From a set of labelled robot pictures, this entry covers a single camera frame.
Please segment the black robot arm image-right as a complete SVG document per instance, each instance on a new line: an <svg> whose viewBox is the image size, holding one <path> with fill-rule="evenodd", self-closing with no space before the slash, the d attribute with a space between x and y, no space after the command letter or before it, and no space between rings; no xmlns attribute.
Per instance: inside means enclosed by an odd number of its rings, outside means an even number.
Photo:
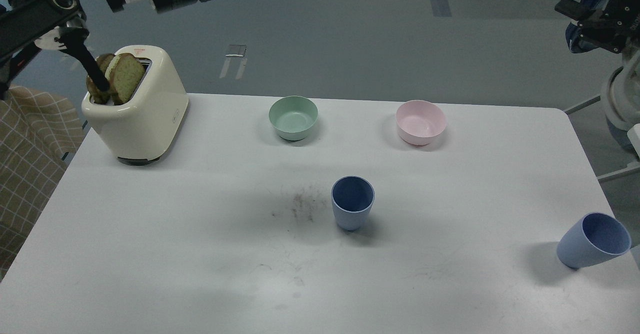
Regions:
<svg viewBox="0 0 640 334"><path fill-rule="evenodd" d="M640 0L560 0L554 9L571 20L565 38L573 53L639 45Z"/></svg>

